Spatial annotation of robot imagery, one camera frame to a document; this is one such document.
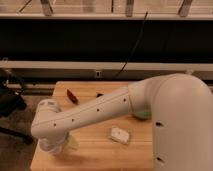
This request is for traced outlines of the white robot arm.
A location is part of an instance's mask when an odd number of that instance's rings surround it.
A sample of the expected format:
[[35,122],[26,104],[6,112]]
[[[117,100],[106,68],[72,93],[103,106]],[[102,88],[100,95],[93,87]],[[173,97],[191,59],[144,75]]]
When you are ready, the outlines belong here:
[[53,152],[72,130],[142,111],[152,114],[154,171],[213,171],[213,92],[188,74],[130,83],[67,111],[45,99],[31,134]]

